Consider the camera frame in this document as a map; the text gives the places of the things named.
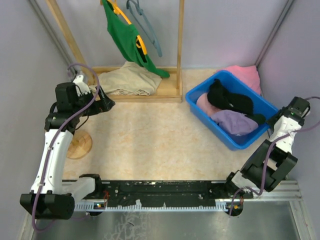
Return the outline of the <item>purple cap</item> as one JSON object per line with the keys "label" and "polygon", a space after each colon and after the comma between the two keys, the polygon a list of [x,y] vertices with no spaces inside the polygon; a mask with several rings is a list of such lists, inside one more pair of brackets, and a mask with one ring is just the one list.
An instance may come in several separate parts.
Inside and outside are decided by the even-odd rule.
{"label": "purple cap", "polygon": [[245,114],[232,110],[221,110],[211,115],[210,118],[226,133],[234,136],[248,135],[259,126],[256,121]]}

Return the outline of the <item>green tank top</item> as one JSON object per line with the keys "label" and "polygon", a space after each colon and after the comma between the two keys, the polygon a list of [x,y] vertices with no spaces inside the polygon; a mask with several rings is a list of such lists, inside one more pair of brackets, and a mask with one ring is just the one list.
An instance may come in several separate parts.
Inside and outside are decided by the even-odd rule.
{"label": "green tank top", "polygon": [[107,18],[107,31],[125,60],[136,63],[162,78],[169,78],[170,74],[167,71],[157,68],[148,54],[143,53],[141,45],[138,43],[140,34],[137,28],[133,24],[121,20],[119,15],[115,13],[116,8],[110,1],[102,0],[101,3]]}

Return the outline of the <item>grey-blue hanger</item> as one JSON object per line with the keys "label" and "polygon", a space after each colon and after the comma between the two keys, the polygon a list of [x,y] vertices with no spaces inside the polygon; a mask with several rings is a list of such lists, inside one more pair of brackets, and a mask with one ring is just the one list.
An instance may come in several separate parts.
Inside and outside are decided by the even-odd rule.
{"label": "grey-blue hanger", "polygon": [[[148,37],[149,41],[152,43],[154,48],[157,51],[158,57],[163,56],[162,48],[160,45],[160,42],[157,38],[156,32],[151,25],[150,21],[148,20],[146,14],[144,13],[144,10],[140,7],[140,2],[138,0],[127,0],[126,1],[126,9],[129,10],[131,15],[134,17],[135,21],[139,24],[139,26],[142,28],[146,36]],[[145,22],[145,26],[142,24],[142,22],[139,20],[139,18],[134,13],[134,9],[136,10],[136,13],[141,16],[141,18]]]}

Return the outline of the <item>wooden hat stand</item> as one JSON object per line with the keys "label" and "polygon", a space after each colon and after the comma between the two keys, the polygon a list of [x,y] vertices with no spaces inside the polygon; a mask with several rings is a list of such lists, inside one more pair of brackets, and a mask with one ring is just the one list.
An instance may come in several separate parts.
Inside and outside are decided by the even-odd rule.
{"label": "wooden hat stand", "polygon": [[93,139],[85,130],[77,130],[67,150],[67,158],[78,160],[85,157],[93,147]]}

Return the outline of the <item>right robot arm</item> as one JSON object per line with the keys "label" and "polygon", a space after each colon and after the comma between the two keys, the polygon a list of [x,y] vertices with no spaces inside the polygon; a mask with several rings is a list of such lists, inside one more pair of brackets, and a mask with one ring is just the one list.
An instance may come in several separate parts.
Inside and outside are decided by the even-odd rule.
{"label": "right robot arm", "polygon": [[310,110],[309,101],[296,96],[267,121],[272,135],[256,149],[241,170],[230,173],[223,185],[227,197],[243,197],[252,192],[259,196],[263,191],[274,190],[298,162],[292,154],[292,145]]}

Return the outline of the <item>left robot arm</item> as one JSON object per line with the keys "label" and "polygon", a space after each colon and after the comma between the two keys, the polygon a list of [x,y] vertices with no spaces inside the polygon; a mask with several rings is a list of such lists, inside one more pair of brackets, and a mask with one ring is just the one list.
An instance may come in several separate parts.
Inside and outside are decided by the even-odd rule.
{"label": "left robot arm", "polygon": [[69,187],[62,185],[62,176],[68,148],[74,137],[80,117],[108,112],[115,102],[100,86],[96,92],[85,91],[74,82],[60,83],[55,88],[57,111],[50,111],[45,119],[43,154],[29,193],[20,196],[20,205],[33,219],[68,220],[76,203],[87,196],[95,199],[104,192],[98,174],[82,174]]}

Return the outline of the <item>dark green cap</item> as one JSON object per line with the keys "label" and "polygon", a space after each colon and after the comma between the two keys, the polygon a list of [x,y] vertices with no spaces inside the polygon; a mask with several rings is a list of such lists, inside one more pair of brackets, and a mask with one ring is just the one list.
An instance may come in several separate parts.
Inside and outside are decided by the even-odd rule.
{"label": "dark green cap", "polygon": [[263,114],[257,113],[257,114],[247,114],[247,118],[253,120],[256,122],[259,126],[263,125],[266,122],[266,118]]}

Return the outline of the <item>aluminium frame rail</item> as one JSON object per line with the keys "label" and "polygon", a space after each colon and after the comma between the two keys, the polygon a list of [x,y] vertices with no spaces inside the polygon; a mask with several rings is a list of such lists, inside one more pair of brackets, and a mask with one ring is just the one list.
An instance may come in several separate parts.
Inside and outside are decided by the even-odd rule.
{"label": "aluminium frame rail", "polygon": [[238,216],[245,203],[268,203],[268,202],[290,202],[300,201],[298,183],[292,180],[284,180],[271,192],[265,191],[262,195],[255,193],[245,194],[243,197],[217,199],[215,206],[208,207],[143,207],[139,200],[133,206],[108,207],[106,201],[82,199],[75,203],[75,212],[88,212],[94,216],[102,212],[225,212],[228,213],[233,208],[232,216]]}

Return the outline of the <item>pink cloth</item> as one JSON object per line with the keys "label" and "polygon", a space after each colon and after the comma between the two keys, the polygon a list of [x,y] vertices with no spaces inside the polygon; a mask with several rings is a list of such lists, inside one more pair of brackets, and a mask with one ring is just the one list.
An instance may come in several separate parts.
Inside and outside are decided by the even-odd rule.
{"label": "pink cloth", "polygon": [[260,76],[255,65],[252,66],[238,66],[238,65],[231,65],[225,68],[221,68],[217,70],[220,71],[227,71],[233,74],[236,78],[238,78],[241,82],[246,84],[249,88],[251,88],[254,92],[258,95],[261,95],[261,81]]}

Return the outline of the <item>wooden clothes rack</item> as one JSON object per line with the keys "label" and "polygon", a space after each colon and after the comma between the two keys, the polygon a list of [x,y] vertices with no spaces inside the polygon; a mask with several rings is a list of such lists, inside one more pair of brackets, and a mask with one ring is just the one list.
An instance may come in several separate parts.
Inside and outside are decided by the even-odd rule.
{"label": "wooden clothes rack", "polygon": [[[81,64],[86,61],[77,45],[77,42],[68,26],[68,23],[55,0],[47,0],[46,4],[51,11],[57,25],[60,28],[63,37],[71,50],[75,60]],[[162,79],[155,94],[150,96],[141,95],[111,95],[116,102],[123,103],[181,103],[183,100],[183,83],[182,83],[182,42],[183,42],[183,24],[184,24],[184,7],[185,2],[179,1],[178,12],[178,39],[177,39],[177,60],[176,66],[162,67],[163,70],[170,73],[169,78]]]}

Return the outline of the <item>pink cap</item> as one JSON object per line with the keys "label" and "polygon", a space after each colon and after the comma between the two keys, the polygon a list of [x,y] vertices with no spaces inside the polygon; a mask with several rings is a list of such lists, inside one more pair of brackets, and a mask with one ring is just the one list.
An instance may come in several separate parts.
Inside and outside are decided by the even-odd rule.
{"label": "pink cap", "polygon": [[208,93],[203,93],[196,101],[196,106],[200,108],[209,117],[221,111],[208,101]]}

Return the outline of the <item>yellow hanger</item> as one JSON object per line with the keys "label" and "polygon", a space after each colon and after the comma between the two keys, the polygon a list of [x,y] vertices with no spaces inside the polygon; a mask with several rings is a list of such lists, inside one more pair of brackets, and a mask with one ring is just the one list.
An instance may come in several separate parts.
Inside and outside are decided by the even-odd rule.
{"label": "yellow hanger", "polygon": [[137,28],[120,9],[115,0],[101,0],[107,18],[107,31],[122,56],[133,61],[138,56],[145,57],[148,52]]}

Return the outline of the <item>beige cloth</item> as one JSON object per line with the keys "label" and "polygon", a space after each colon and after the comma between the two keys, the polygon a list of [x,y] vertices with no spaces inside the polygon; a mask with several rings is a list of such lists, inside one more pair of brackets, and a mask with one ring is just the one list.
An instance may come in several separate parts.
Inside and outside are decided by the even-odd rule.
{"label": "beige cloth", "polygon": [[98,76],[100,87],[111,95],[153,95],[162,78],[134,62],[125,62],[119,69]]}

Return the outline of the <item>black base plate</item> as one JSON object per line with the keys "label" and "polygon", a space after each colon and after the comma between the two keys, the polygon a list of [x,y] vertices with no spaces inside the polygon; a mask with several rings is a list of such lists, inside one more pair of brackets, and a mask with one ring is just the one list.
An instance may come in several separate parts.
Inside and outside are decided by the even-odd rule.
{"label": "black base plate", "polygon": [[102,200],[108,207],[214,207],[218,199],[231,199],[239,188],[230,180],[110,180],[103,181],[85,200]]}

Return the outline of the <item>blue plastic bin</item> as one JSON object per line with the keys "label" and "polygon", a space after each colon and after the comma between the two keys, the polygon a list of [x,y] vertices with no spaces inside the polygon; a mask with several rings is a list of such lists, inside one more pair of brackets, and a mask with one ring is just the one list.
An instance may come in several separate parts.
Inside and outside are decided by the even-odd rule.
{"label": "blue plastic bin", "polygon": [[209,131],[230,150],[244,150],[261,137],[269,129],[269,126],[264,123],[246,135],[232,135],[217,125],[212,116],[213,114],[220,113],[221,108],[214,107],[207,99],[207,93],[215,80],[219,80],[228,92],[249,97],[253,102],[253,113],[261,114],[267,120],[274,116],[278,112],[278,109],[226,70],[216,72],[186,93],[185,100],[189,104],[190,111]]}

